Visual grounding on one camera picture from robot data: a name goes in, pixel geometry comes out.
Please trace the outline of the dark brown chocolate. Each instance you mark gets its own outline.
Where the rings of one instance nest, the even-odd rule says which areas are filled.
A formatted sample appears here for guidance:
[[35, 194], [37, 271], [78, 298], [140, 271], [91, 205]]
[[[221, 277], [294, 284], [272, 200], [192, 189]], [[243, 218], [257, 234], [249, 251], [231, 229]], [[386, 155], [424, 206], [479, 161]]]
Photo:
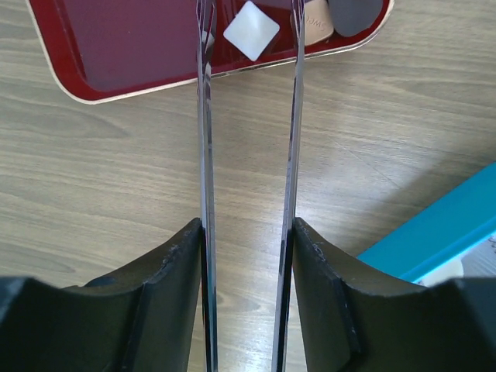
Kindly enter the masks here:
[[334, 29], [345, 37], [372, 26], [383, 6], [381, 0], [329, 0], [328, 3]]

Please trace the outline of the tan chocolate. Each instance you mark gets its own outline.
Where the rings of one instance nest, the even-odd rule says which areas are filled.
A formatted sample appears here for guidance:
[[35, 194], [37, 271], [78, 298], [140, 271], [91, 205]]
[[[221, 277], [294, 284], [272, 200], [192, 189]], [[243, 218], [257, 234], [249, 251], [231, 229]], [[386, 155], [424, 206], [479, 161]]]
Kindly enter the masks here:
[[[295, 42], [298, 42], [298, 20], [301, 1], [291, 2], [290, 23]], [[327, 40], [334, 33], [329, 3], [326, 0], [303, 1], [305, 46]]]

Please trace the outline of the white square chocolate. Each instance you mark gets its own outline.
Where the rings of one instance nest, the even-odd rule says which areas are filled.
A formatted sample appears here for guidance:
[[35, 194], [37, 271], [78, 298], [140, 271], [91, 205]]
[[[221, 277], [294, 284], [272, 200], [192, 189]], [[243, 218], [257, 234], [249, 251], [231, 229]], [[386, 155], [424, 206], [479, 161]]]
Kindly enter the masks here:
[[250, 61], [256, 61], [278, 34], [280, 26], [252, 1], [247, 1], [223, 36]]

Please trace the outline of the blue tin box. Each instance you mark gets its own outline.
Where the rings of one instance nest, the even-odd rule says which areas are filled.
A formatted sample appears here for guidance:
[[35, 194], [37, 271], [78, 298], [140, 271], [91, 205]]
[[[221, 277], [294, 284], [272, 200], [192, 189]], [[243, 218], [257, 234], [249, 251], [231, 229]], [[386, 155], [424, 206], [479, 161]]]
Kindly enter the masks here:
[[415, 283], [495, 233], [495, 164], [486, 166], [358, 256]]

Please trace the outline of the metal tongs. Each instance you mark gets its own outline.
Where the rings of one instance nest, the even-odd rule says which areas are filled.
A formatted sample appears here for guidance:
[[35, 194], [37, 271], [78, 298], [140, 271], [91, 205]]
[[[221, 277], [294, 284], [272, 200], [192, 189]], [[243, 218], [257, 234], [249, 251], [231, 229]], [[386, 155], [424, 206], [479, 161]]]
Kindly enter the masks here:
[[[218, 278], [224, 277], [224, 270], [229, 266], [227, 256], [215, 259], [215, 196], [212, 135], [212, 55], [215, 42], [214, 27], [216, 24], [215, 5], [212, 1], [197, 3], [198, 21], [198, 138], [200, 148], [200, 187], [201, 187], [201, 299], [205, 332], [205, 370], [217, 371], [219, 368], [218, 335], [217, 335], [217, 297], [216, 292], [223, 287], [217, 284]], [[296, 25], [296, 63], [291, 106], [291, 124], [289, 134], [289, 155], [286, 178], [270, 176], [257, 170], [233, 170], [229, 161], [224, 160], [219, 167], [221, 180], [219, 183], [221, 220], [226, 221], [233, 216], [236, 209], [248, 207], [248, 212], [240, 218], [247, 219], [254, 215], [255, 209], [262, 209], [263, 203], [274, 206], [276, 202], [283, 204], [283, 226], [281, 253], [278, 259], [270, 259], [270, 267], [277, 273], [268, 277], [266, 282], [270, 289], [263, 290], [266, 298], [270, 292], [276, 296], [273, 306], [274, 344], [270, 368], [272, 371], [283, 371], [286, 365], [288, 319], [291, 295], [291, 252], [293, 248], [292, 225], [295, 219], [296, 187], [298, 174], [299, 141], [301, 135], [301, 109], [303, 87], [303, 3], [291, 2], [291, 16]]]

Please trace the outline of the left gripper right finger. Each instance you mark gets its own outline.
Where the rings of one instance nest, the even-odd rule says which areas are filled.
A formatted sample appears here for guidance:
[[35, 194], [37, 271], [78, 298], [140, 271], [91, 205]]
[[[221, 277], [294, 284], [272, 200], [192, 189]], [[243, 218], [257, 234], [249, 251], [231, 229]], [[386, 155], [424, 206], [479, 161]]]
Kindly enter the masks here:
[[294, 222], [293, 271], [310, 371], [493, 371], [495, 281], [423, 287]]

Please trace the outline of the red tray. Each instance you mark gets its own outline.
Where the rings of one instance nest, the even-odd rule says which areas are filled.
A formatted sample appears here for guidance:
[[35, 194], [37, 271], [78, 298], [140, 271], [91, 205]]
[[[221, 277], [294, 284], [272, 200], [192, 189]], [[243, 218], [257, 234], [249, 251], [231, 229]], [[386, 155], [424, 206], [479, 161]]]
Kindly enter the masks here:
[[[53, 78], [74, 100], [97, 104], [197, 80], [199, 1], [26, 1]], [[292, 1], [252, 1], [280, 26], [252, 62], [223, 36], [247, 1], [213, 1], [217, 11], [212, 76], [293, 61]], [[355, 36], [336, 31], [305, 46], [306, 57], [353, 50], [386, 23], [394, 1], [382, 1], [372, 26]]]

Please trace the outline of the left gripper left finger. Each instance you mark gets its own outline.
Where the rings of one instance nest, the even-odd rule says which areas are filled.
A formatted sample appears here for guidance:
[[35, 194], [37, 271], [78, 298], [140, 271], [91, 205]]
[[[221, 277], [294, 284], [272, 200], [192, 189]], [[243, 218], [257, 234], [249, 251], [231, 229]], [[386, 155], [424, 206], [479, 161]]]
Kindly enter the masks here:
[[83, 286], [1, 279], [3, 371], [185, 371], [201, 223]]

